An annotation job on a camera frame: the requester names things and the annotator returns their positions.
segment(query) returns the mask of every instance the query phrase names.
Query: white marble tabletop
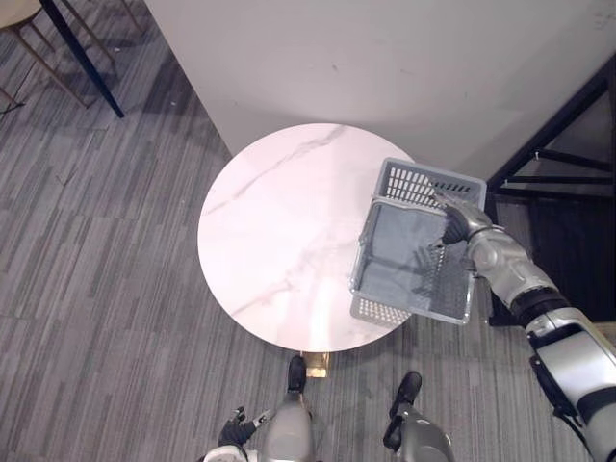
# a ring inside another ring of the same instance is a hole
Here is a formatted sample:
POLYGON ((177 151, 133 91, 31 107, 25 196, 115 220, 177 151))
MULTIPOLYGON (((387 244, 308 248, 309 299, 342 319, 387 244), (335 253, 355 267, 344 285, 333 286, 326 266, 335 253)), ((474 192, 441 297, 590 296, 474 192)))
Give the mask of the white marble tabletop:
POLYGON ((409 160, 379 136, 315 123, 244 149, 210 189, 199 260, 220 306, 263 340, 337 351, 393 327, 350 314, 349 277, 382 161, 409 160))

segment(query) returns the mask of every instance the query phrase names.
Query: white wall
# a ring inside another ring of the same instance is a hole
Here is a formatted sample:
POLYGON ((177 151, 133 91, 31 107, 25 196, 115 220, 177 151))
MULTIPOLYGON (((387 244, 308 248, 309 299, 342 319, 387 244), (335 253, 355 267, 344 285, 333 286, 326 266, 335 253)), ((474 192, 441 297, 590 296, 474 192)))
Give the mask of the white wall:
POLYGON ((616 0, 145 0, 232 153, 333 121, 487 177, 616 50, 616 0))

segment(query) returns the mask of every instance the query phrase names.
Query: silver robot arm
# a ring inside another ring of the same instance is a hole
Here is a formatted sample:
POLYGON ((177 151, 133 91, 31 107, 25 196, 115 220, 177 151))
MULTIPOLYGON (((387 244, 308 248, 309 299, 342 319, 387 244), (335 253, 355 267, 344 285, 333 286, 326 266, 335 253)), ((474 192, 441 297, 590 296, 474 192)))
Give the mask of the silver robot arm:
POLYGON ((526 330, 537 379, 596 462, 616 461, 616 348, 511 236, 469 202, 436 194, 448 226, 438 244, 467 241, 478 276, 526 330))

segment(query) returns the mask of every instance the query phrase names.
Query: chair leg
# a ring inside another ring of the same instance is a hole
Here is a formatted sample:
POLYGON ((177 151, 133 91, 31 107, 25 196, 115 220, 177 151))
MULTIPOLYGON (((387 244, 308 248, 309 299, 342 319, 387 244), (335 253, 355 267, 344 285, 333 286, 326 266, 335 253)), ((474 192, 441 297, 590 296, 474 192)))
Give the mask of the chair leg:
POLYGON ((105 47, 105 45, 103 45, 103 42, 100 41, 100 39, 96 36, 96 34, 92 31, 92 29, 88 26, 88 24, 86 24, 86 21, 84 20, 84 18, 77 13, 77 11, 68 2, 68 0, 62 0, 62 3, 66 7, 66 9, 69 10, 73 16, 75 16, 75 19, 77 19, 77 22, 79 23, 79 25, 86 30, 86 32, 90 35, 90 37, 92 38, 92 41, 96 44, 96 46, 98 46, 101 49, 101 51, 105 53, 105 56, 109 58, 109 61, 111 61, 112 64, 115 64, 116 60, 114 59, 112 54, 105 47))
POLYGON ((119 1, 124 7, 124 10, 126 10, 128 15, 130 16, 131 21, 133 21, 133 24, 135 24, 135 27, 137 28, 137 30, 140 32, 140 34, 143 34, 145 32, 145 29, 143 29, 142 26, 139 25, 139 22, 137 22, 135 15, 133 14, 133 12, 131 12, 131 9, 128 7, 128 4, 126 3, 126 0, 119 0, 119 1))
POLYGON ((19 29, 15 28, 15 27, 11 27, 9 28, 9 30, 13 33, 13 35, 15 36, 15 38, 17 39, 17 41, 19 43, 21 43, 24 48, 26 49, 26 51, 28 53, 30 53, 32 55, 32 57, 37 61, 37 63, 39 63, 40 65, 42 65, 44 67, 44 69, 49 72, 49 74, 51 75, 51 78, 54 79, 56 81, 56 83, 62 87, 64 89, 64 91, 66 91, 68 94, 70 94, 75 101, 77 101, 79 104, 81 104, 84 108, 87 108, 88 105, 84 102, 83 99, 81 99, 79 96, 77 96, 77 94, 71 90, 60 78, 60 76, 58 74, 56 74, 56 71, 54 69, 52 69, 49 64, 47 64, 43 58, 41 58, 37 52, 34 50, 34 48, 32 46, 30 46, 28 44, 28 42, 21 36, 21 34, 19 33, 19 29))
POLYGON ((33 31, 35 31, 38 35, 38 38, 45 44, 47 45, 47 47, 53 51, 54 53, 56 52, 56 49, 54 48, 54 45, 52 45, 51 43, 49 43, 49 40, 47 38, 45 38, 45 36, 42 34, 42 32, 39 30, 39 28, 37 26, 35 26, 35 23, 30 21, 28 23, 28 25, 32 28, 33 31))

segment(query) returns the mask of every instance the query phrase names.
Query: black table leg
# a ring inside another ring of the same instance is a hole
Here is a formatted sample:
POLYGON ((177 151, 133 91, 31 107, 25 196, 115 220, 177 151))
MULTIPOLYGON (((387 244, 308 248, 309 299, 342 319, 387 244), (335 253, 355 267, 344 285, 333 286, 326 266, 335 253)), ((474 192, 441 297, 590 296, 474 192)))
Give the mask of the black table leg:
POLYGON ((60 32, 60 35, 63 37, 64 41, 68 45, 68 48, 70 48, 70 51, 72 51, 73 55, 75 55, 75 58, 77 59, 81 67, 86 71, 88 77, 90 77, 90 80, 94 82, 103 97, 107 100, 109 105, 115 111, 115 114, 120 118, 124 117, 124 113, 114 100, 114 96, 107 88, 107 85, 105 85, 105 82, 96 70, 96 67, 94 67, 94 64, 92 64, 92 61, 90 61, 90 58, 88 58, 86 51, 81 46, 79 41, 77 41, 77 38, 68 27, 68 24, 66 24, 66 21, 60 14, 60 11, 58 10, 58 7, 56 7, 56 4, 53 2, 53 0, 39 1, 51 21, 56 26, 56 29, 58 29, 58 32, 60 32))

